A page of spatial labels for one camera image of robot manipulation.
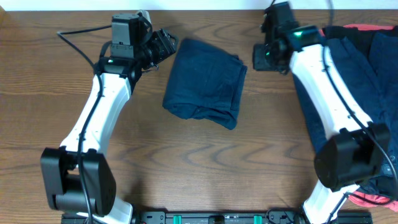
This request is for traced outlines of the dark blue shorts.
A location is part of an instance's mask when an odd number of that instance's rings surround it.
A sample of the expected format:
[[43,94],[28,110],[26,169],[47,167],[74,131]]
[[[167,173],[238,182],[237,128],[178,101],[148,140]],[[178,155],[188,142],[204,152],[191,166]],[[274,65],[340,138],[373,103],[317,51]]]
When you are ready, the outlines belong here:
[[234,129],[247,66],[237,55],[184,39],[175,57],[162,106],[182,119],[209,119]]

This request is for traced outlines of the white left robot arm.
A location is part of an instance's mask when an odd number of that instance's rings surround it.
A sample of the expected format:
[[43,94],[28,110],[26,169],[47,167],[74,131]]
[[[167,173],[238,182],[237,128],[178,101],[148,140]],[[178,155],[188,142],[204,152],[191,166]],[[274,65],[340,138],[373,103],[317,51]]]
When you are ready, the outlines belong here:
[[48,205],[70,212],[67,223],[139,223],[134,207],[116,195],[116,181],[106,161],[109,140],[124,105],[141,75],[177,51],[178,37],[165,29],[131,50],[131,58],[107,57],[111,41],[102,46],[91,66],[93,86],[86,105],[59,148],[45,148],[40,157]]

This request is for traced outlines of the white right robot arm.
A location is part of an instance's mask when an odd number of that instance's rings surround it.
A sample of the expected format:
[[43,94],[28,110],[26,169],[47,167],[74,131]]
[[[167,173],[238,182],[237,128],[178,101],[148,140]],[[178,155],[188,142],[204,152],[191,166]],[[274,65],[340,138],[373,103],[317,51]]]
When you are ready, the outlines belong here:
[[374,123],[350,93],[326,40],[315,26],[283,31],[252,55],[257,71],[292,72],[309,95],[326,143],[314,158],[317,184],[296,223],[331,223],[348,197],[381,170],[390,140],[388,127]]

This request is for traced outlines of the pink red garment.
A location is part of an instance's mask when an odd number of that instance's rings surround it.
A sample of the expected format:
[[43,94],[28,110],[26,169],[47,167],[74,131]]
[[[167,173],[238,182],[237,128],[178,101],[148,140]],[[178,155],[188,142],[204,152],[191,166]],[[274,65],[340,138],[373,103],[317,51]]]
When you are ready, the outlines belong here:
[[[347,29],[354,29],[354,30],[357,30],[358,32],[365,32],[365,31],[381,32],[381,31],[385,31],[385,30],[388,30],[388,31],[397,30],[397,26],[378,26],[378,25],[371,25],[371,24],[347,24],[347,25],[344,25],[343,27],[347,28]],[[381,202],[388,201],[388,198],[383,197],[383,196],[359,193],[358,191],[355,192],[355,194],[369,200],[369,202],[365,202],[364,200],[361,200],[354,196],[349,197],[349,199],[353,203],[355,203],[356,205],[362,206],[362,207],[376,207],[377,206],[377,205],[375,205],[376,202],[381,203]]]

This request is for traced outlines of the dark navy garment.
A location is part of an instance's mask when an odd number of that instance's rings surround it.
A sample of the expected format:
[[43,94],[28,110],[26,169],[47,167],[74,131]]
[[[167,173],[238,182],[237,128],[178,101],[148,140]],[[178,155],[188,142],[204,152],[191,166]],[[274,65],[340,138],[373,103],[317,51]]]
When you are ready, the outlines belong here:
[[369,61],[379,81],[389,127],[393,134],[397,134],[397,37],[377,33]]

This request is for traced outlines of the black garment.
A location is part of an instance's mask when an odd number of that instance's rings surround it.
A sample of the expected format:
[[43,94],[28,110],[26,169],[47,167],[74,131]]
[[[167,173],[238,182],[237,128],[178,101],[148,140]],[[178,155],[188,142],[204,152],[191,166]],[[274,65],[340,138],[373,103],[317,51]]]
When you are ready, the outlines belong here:
[[344,39],[345,37],[350,40],[361,53],[363,53],[369,60],[369,52],[373,42],[373,38],[377,33],[384,34],[390,37],[397,37],[397,30],[365,31],[358,32],[354,29],[347,29],[343,26],[331,26],[321,29],[321,33],[326,36],[327,40],[330,39]]

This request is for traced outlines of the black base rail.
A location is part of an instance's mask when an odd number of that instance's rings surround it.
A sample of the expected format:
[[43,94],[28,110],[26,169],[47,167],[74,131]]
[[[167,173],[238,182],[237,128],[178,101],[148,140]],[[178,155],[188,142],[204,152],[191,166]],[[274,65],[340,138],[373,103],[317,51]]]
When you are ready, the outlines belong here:
[[[85,217],[63,214],[62,224],[84,223]],[[130,223],[142,224],[293,224],[309,223],[301,213],[270,210],[266,213],[165,213],[142,212]],[[339,212],[335,220],[325,223],[372,224],[369,212]]]

